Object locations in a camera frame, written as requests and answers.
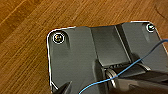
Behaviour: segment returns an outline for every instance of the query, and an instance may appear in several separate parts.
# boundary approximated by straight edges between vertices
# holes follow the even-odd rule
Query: blue wire
[[[160,44],[164,43],[164,42],[168,42],[168,39],[163,39],[161,40],[159,43],[157,43],[153,48],[152,50],[150,50],[144,57],[136,60],[134,63],[132,63],[131,65],[129,65],[127,68],[125,68],[124,70],[122,70],[120,73],[118,73],[116,76],[112,77],[112,78],[109,78],[109,79],[105,79],[105,80],[102,80],[102,81],[99,81],[99,82],[95,82],[95,83],[92,83],[88,86],[86,86],[85,88],[83,88],[79,94],[81,94],[83,91],[85,91],[86,89],[88,89],[89,87],[93,86],[93,85],[96,85],[96,84],[100,84],[100,83],[104,83],[104,82],[107,82],[107,81],[110,81],[116,77],[118,77],[119,75],[121,75],[122,73],[124,73],[125,71],[127,71],[129,68],[131,68],[133,65],[135,65],[137,62],[143,60],[144,58],[146,58],[149,54],[151,54]]]

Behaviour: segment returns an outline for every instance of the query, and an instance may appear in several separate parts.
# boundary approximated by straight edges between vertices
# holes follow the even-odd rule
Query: cable
[[[104,83],[104,82],[107,82],[107,81],[110,81],[116,77],[118,77],[119,75],[121,75],[122,73],[124,73],[125,71],[127,71],[129,68],[131,68],[133,65],[135,65],[137,62],[143,60],[144,58],[146,58],[148,55],[150,55],[160,44],[164,43],[164,42],[168,42],[168,39],[163,39],[161,40],[159,43],[157,43],[145,56],[143,56],[142,58],[136,60],[135,62],[133,62],[131,65],[129,65],[127,68],[125,68],[124,70],[122,70],[120,73],[118,73],[116,76],[112,77],[112,78],[109,78],[109,79],[105,79],[105,80],[102,80],[102,81],[99,81],[99,82],[95,82],[95,83],[92,83],[88,86],[86,86],[85,88],[83,88],[79,94],[81,94],[83,91],[85,91],[86,89],[88,89],[89,87],[93,86],[93,85],[96,85],[96,84],[100,84],[100,83]]]

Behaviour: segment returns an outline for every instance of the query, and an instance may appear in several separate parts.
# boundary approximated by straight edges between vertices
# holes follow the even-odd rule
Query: screw
[[[149,32],[153,32],[155,30],[155,26],[153,24],[147,24],[147,30]]]
[[[56,44],[61,44],[64,42],[64,35],[62,33],[56,33],[54,36],[53,36],[53,41],[56,43]]]

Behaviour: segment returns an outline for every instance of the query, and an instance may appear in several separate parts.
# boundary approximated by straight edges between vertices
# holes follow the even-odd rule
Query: wood grain
[[[147,20],[168,38],[167,1],[0,1],[0,94],[50,94],[46,36],[52,29]]]

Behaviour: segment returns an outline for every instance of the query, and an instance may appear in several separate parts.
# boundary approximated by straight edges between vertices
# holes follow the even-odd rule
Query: wooden table
[[[147,20],[168,38],[167,6],[168,0],[1,0],[0,94],[50,94],[51,30]]]

